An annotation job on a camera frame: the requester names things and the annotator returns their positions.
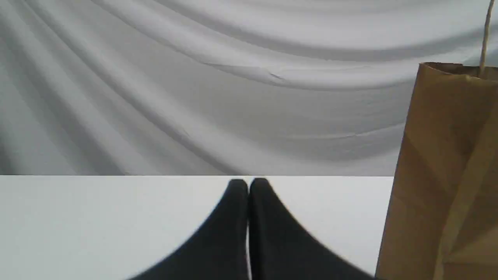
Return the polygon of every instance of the paper bag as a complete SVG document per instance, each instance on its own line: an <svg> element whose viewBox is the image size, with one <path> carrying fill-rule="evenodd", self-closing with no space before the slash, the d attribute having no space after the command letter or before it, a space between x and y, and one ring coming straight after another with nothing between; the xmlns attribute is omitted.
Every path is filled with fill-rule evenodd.
<svg viewBox="0 0 498 280"><path fill-rule="evenodd" d="M498 68L420 64L376 276L498 280Z"/></svg>

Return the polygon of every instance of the draped white cloth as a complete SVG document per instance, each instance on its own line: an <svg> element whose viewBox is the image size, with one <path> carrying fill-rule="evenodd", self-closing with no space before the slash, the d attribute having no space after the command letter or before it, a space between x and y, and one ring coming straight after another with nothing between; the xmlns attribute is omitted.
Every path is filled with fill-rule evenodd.
<svg viewBox="0 0 498 280"><path fill-rule="evenodd" d="M0 0L0 168L391 176L418 63L476 65L487 8Z"/></svg>

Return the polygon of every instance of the twine handle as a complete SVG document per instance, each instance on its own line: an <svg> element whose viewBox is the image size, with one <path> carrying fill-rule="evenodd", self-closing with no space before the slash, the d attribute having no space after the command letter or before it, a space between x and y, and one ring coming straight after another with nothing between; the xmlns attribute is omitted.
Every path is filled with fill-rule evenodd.
<svg viewBox="0 0 498 280"><path fill-rule="evenodd" d="M490 6L488 8L488 14L486 15L486 23L484 24L484 39L483 48L481 50L481 61L479 62L479 74L478 77L482 78L484 76L484 63L486 62L486 49L488 47L488 38L490 35L490 21L491 21L491 11L493 10L493 5L495 0L490 1Z"/></svg>

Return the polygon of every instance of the brown paper bag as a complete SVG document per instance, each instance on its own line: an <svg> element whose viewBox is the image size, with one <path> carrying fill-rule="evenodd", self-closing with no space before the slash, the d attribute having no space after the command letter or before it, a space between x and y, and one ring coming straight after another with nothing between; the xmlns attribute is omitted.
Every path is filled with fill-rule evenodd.
<svg viewBox="0 0 498 280"><path fill-rule="evenodd" d="M420 64L376 276L498 280L498 68Z"/></svg>

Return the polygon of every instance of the white table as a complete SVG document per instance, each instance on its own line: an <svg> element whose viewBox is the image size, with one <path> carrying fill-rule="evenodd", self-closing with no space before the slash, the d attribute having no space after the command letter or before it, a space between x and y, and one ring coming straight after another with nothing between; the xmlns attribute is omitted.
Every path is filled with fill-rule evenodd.
<svg viewBox="0 0 498 280"><path fill-rule="evenodd" d="M375 273L392 177L267 178L315 238ZM230 179L0 176L0 279L125 280L186 241Z"/></svg>

